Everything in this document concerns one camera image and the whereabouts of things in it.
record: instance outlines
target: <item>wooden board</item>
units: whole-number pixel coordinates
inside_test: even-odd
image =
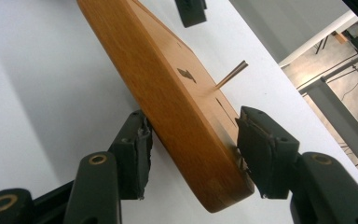
[[[191,49],[136,0],[78,4],[203,206],[217,212],[251,195],[238,115]]]

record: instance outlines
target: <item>wood grain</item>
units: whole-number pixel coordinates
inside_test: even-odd
[[[191,49],[137,1],[78,4],[202,205],[217,212],[251,195],[238,115]]]

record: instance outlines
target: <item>cable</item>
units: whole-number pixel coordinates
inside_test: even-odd
[[[357,86],[358,86],[358,82],[356,83],[356,85],[355,85],[350,91],[345,92],[345,94],[344,94],[344,95],[342,96],[342,98],[341,98],[341,101],[344,100],[346,94],[348,94],[348,93],[350,93],[351,91],[353,91]]]
[[[319,74],[319,75],[317,75],[316,77],[321,76],[322,74],[324,74],[324,73],[326,73],[326,72],[330,71],[331,69],[333,69],[333,68],[335,68],[335,67],[339,66],[340,64],[342,64],[342,63],[346,62],[347,60],[349,60],[349,59],[353,58],[353,57],[354,57],[354,56],[356,56],[356,55],[358,55],[358,54],[354,54],[354,55],[352,55],[351,57],[349,57],[349,58],[345,59],[344,61],[342,61],[342,62],[340,62],[340,63],[338,63],[338,64],[334,65],[333,67],[331,67],[331,68],[329,68],[329,69],[327,69],[327,70],[325,70],[325,71],[323,71],[322,73],[320,73],[320,74]],[[304,82],[303,84],[299,85],[299,86],[297,87],[297,89],[300,89],[302,86],[304,86],[305,84],[307,84],[307,83],[311,82],[311,81],[312,81],[312,80],[314,80],[316,77],[313,77],[313,78],[311,78],[310,80],[308,80],[308,81]]]
[[[339,78],[341,78],[341,77],[345,77],[346,75],[349,75],[350,73],[355,72],[355,71],[356,71],[356,70],[351,70],[350,72],[345,73],[345,74],[342,75],[342,76],[339,76],[339,77],[336,77],[336,78],[331,79],[331,80],[328,81],[327,83],[330,83],[330,82],[332,82],[332,81],[335,81],[335,80],[337,80],[337,79],[339,79]]]

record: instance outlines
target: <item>white table surface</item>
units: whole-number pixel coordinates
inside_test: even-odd
[[[199,56],[238,111],[261,109],[297,138],[300,151],[334,156],[358,171],[228,1],[207,1],[208,21],[185,29],[174,1],[142,1]],[[75,1],[0,1],[0,189],[34,197],[70,181],[80,159],[107,150],[138,108]],[[124,223],[291,223],[289,200],[256,192],[208,213],[155,136],[145,200],[122,202]]]

